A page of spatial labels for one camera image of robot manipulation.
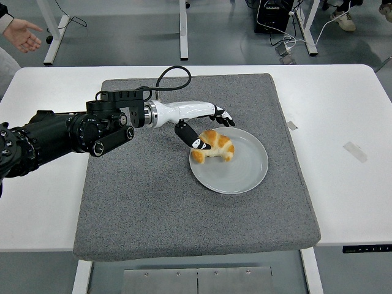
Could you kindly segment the person's hand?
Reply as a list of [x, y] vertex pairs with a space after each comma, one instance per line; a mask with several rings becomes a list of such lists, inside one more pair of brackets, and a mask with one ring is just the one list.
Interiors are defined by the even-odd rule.
[[19, 51], [28, 53], [40, 48], [42, 41], [32, 33], [41, 32], [42, 28], [26, 20], [14, 18], [2, 35]]

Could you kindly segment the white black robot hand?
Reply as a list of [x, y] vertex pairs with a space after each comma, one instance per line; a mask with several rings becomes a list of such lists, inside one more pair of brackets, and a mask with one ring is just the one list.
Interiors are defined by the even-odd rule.
[[187, 121], [194, 118], [210, 117], [226, 127], [235, 126], [232, 117], [223, 108], [209, 102], [188, 101], [163, 104], [148, 102], [151, 110], [151, 121], [148, 127], [158, 128], [165, 123], [175, 124], [175, 134], [185, 144], [193, 149], [211, 149], [208, 143], [203, 143], [198, 134], [188, 125]]

